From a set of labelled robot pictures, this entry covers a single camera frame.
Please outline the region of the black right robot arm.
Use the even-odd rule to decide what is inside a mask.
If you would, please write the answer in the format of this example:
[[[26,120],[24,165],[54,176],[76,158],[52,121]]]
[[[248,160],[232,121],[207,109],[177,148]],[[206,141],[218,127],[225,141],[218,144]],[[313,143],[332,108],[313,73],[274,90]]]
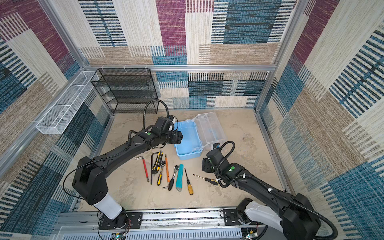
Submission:
[[[313,211],[314,208],[306,196],[302,194],[294,196],[282,192],[255,177],[237,163],[229,164],[228,161],[224,161],[220,166],[219,176],[224,183],[232,182],[232,186],[251,194],[276,213],[281,218],[278,220],[278,226],[282,227],[283,234],[288,240],[313,240],[315,238],[321,227],[321,221],[319,217],[308,211]],[[308,210],[281,199],[281,196]]]

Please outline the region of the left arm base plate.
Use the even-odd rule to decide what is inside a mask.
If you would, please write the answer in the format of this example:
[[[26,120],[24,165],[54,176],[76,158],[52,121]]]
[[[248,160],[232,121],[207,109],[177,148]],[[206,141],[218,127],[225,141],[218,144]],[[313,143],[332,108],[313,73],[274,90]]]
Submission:
[[[99,230],[131,230],[139,229],[142,224],[143,212],[122,212],[115,219],[111,220],[102,215]]]

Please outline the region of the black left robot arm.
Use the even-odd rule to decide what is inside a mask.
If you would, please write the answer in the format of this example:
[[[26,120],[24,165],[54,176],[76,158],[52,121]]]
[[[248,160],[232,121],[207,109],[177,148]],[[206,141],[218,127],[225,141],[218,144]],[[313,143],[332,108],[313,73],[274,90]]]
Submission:
[[[132,158],[158,145],[180,144],[182,139],[180,131],[141,130],[131,140],[106,154],[93,159],[82,158],[72,186],[89,205],[97,208],[108,219],[124,219],[123,207],[109,194],[106,178]]]

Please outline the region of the light blue plastic tool box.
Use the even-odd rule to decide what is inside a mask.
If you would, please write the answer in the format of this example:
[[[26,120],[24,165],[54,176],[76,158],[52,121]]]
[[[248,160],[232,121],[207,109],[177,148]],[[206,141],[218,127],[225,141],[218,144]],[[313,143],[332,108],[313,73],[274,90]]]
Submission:
[[[183,135],[179,145],[175,145],[181,161],[198,158],[203,151],[210,151],[213,145],[223,144],[227,137],[215,112],[199,114],[193,119],[177,123]]]

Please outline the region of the teal utility knife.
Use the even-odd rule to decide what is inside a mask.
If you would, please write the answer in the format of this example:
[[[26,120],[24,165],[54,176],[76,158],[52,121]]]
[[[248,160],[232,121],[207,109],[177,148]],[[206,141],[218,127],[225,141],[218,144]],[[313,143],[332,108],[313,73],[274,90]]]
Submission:
[[[176,181],[176,189],[179,192],[182,191],[182,187],[183,187],[183,172],[184,172],[184,165],[180,164],[179,170],[178,170],[177,181]]]

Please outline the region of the wooden handled screwdriver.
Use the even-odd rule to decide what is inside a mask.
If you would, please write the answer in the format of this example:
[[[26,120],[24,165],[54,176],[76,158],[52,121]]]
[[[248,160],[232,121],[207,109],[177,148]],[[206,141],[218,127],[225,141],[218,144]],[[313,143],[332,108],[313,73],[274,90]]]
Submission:
[[[185,174],[186,174],[186,179],[187,179],[187,187],[188,187],[188,192],[189,192],[189,195],[192,196],[194,194],[194,191],[193,191],[193,187],[191,185],[191,182],[189,180],[189,177],[188,177],[188,174],[187,174],[187,170],[185,170]]]

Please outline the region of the orange pencil tool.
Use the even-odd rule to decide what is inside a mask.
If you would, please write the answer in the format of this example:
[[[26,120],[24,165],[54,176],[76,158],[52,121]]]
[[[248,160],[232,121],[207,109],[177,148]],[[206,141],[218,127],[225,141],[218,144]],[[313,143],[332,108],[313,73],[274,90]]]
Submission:
[[[170,176],[169,176],[169,165],[168,165],[168,157],[167,154],[165,154],[165,162],[166,162],[166,173],[167,173],[167,186],[162,187],[162,189],[168,189],[169,183],[170,183]]]

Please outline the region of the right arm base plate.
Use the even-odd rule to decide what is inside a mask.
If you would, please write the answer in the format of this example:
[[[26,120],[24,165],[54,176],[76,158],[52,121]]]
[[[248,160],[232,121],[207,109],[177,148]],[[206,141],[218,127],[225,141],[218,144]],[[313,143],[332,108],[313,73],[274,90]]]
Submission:
[[[250,220],[242,220],[236,209],[222,209],[219,213],[224,220],[225,226],[256,226],[264,225],[260,222],[251,222]]]

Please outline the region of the yellow handled wrench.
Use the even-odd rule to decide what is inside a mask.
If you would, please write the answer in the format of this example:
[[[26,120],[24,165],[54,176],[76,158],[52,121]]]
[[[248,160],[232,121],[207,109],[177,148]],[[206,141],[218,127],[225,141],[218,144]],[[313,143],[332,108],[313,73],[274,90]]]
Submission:
[[[160,168],[160,174],[159,174],[158,180],[157,180],[157,186],[161,185],[161,182],[162,182],[162,179],[163,179],[163,169],[164,169],[165,165],[166,165],[166,161],[162,161],[161,162],[161,168]]]

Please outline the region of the black yellow small screwdriver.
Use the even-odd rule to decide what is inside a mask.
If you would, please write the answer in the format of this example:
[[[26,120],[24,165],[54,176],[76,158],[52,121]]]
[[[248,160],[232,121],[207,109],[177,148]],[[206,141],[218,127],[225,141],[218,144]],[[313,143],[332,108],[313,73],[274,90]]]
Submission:
[[[195,174],[193,174],[193,176],[195,176],[197,178],[200,178],[200,179],[203,179],[205,182],[208,182],[208,183],[210,183],[212,185],[215,185],[215,186],[219,185],[218,181],[216,181],[215,179],[209,179],[209,178],[201,177],[201,176],[198,176],[198,175],[195,175]]]

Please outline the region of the red hex key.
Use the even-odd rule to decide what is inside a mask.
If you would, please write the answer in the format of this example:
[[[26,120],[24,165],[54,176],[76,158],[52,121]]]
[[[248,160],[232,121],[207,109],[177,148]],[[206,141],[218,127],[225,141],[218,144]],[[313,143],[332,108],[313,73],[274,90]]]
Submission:
[[[144,157],[143,156],[138,156],[138,157],[135,157],[135,160],[142,160],[143,166],[144,166],[144,170],[145,170],[146,179],[147,179],[147,182],[149,183],[150,182],[150,178],[149,178],[149,173],[148,173],[148,170],[147,170],[147,165],[146,165],[146,161],[145,161]]]

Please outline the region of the black hex key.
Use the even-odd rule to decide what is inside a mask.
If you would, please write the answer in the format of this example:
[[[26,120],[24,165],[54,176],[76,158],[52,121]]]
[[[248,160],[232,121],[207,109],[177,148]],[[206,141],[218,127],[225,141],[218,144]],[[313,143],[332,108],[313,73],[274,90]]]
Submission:
[[[150,184],[153,184],[153,176],[159,171],[159,157],[160,152],[155,152],[151,154],[151,180]]]

